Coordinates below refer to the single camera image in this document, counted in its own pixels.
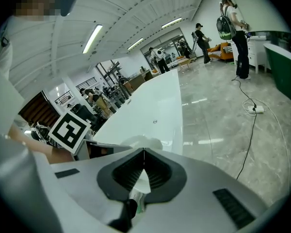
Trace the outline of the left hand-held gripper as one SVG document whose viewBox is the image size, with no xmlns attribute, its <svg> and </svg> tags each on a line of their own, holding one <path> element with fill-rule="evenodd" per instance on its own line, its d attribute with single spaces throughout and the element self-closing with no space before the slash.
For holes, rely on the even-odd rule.
<svg viewBox="0 0 291 233">
<path fill-rule="evenodd" d="M 90 124 L 87 121 L 72 112 L 65 112 L 50 129 L 48 136 L 65 150 L 69 151 L 75 159 L 80 145 L 89 130 Z M 87 149 L 89 158 L 93 159 L 123 152 L 131 149 L 131 147 L 87 141 Z"/>
</svg>

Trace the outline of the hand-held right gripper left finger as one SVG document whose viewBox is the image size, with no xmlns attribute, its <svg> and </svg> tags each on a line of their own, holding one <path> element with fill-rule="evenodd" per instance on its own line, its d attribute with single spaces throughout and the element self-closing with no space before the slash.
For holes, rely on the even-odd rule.
<svg viewBox="0 0 291 233">
<path fill-rule="evenodd" d="M 112 172 L 143 149 L 89 160 L 49 164 L 38 155 L 38 174 L 64 233 L 115 232 L 113 221 L 124 220 L 129 230 L 129 199 L 132 189 L 118 184 Z"/>
</svg>

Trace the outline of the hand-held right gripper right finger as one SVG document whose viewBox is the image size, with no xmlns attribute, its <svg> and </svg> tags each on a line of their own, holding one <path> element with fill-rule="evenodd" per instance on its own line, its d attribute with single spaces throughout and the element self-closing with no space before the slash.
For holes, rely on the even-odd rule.
<svg viewBox="0 0 291 233">
<path fill-rule="evenodd" d="M 244 184 L 207 162 L 159 150 L 179 163 L 187 182 L 171 201 L 150 204 L 135 225 L 135 233 L 233 233 L 237 227 L 213 194 L 228 190 L 254 218 L 267 210 L 265 202 Z"/>
</svg>

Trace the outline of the white bathtub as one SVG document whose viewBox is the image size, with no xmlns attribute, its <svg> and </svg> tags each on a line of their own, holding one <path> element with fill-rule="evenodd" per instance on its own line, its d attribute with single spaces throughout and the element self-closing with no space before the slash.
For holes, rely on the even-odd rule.
<svg viewBox="0 0 291 233">
<path fill-rule="evenodd" d="M 93 139 L 99 143 L 152 148 L 181 155 L 183 117 L 177 70 L 139 86 Z"/>
</svg>

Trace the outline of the person's left forearm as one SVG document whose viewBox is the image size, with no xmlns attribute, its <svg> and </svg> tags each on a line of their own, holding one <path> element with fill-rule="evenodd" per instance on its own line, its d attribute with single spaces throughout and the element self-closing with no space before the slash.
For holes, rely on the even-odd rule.
<svg viewBox="0 0 291 233">
<path fill-rule="evenodd" d="M 65 149 L 55 148 L 27 137 L 16 124 L 12 124 L 8 135 L 12 140 L 25 144 L 29 150 L 45 154 L 50 164 L 66 163 L 74 160 L 71 153 Z"/>
</svg>

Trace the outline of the long ceiling light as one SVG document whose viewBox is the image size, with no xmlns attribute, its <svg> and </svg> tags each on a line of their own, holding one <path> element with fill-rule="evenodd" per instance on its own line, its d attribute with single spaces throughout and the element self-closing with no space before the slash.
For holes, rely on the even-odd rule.
<svg viewBox="0 0 291 233">
<path fill-rule="evenodd" d="M 136 47 L 138 44 L 140 44 L 144 39 L 140 38 L 138 41 L 136 41 L 134 44 L 132 44 L 131 46 L 129 46 L 127 48 L 127 50 L 131 50 L 132 48 Z"/>
<path fill-rule="evenodd" d="M 164 29 L 164 28 L 169 27 L 169 26 L 171 26 L 171 25 L 173 25 L 173 24 L 175 24 L 175 23 L 178 23 L 178 22 L 180 22 L 180 21 L 182 21 L 182 18 L 181 18 L 181 17 L 179 17 L 179 18 L 177 18 L 177 19 L 174 19 L 174 20 L 172 20 L 172 21 L 170 21 L 170 22 L 168 22 L 168 23 L 162 25 L 161 28 Z"/>
<path fill-rule="evenodd" d="M 86 54 L 89 51 L 94 39 L 96 38 L 96 36 L 98 35 L 98 33 L 100 32 L 102 27 L 103 26 L 101 24 L 96 25 L 96 27 L 92 31 L 92 33 L 91 33 L 91 35 L 90 35 L 90 37 L 89 37 L 84 49 L 83 49 L 83 52 L 82 52 L 83 54 Z"/>
</svg>

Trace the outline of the small wooden coffee table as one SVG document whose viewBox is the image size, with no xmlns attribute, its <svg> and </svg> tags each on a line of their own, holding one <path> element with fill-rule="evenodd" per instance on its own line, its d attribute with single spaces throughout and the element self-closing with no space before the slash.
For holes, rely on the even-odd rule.
<svg viewBox="0 0 291 233">
<path fill-rule="evenodd" d="M 187 58 L 181 58 L 177 60 L 178 65 L 180 66 L 180 69 L 183 69 L 184 67 L 189 67 L 189 64 L 191 63 L 191 59 Z"/>
</svg>

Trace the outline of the white power strip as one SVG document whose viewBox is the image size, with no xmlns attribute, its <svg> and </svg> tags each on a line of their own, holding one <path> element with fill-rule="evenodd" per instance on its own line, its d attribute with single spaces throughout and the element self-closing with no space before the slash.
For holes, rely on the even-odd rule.
<svg viewBox="0 0 291 233">
<path fill-rule="evenodd" d="M 261 105 L 256 105 L 256 106 L 248 106 L 247 107 L 247 112 L 250 114 L 262 114 L 264 113 L 264 108 Z"/>
</svg>

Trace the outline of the person's white shirt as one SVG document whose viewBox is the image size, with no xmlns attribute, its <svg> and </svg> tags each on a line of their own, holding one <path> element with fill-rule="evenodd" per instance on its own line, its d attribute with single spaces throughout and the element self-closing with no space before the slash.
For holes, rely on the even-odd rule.
<svg viewBox="0 0 291 233">
<path fill-rule="evenodd" d="M 0 225 L 15 233 L 64 233 L 42 184 L 36 155 L 8 138 L 25 99 L 41 88 L 33 80 L 50 65 L 55 22 L 12 17 L 6 34 L 12 46 L 8 76 L 0 68 Z"/>
</svg>

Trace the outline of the orange sofa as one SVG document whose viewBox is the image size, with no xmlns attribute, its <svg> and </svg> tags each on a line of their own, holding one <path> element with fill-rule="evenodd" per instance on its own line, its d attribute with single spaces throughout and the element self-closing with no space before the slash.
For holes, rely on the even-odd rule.
<svg viewBox="0 0 291 233">
<path fill-rule="evenodd" d="M 207 52 L 211 59 L 218 59 L 225 62 L 234 59 L 232 47 L 228 42 L 224 42 L 216 45 L 213 48 L 209 48 L 207 49 Z"/>
</svg>

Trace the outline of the black green backpack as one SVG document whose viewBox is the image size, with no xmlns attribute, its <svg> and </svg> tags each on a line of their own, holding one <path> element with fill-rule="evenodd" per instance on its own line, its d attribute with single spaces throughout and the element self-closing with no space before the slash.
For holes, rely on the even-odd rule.
<svg viewBox="0 0 291 233">
<path fill-rule="evenodd" d="M 217 19 L 216 27 L 222 40 L 231 40 L 236 35 L 236 30 L 227 16 L 227 6 Z"/>
</svg>

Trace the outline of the white drawer cabinet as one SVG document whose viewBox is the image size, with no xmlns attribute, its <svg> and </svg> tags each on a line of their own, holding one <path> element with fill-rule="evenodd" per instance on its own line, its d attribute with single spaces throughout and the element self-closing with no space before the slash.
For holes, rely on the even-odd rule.
<svg viewBox="0 0 291 233">
<path fill-rule="evenodd" d="M 264 67 L 264 72 L 267 72 L 269 67 L 264 44 L 269 43 L 264 35 L 251 36 L 246 38 L 248 46 L 249 65 L 255 68 L 255 73 L 259 73 L 259 66 Z"/>
</svg>

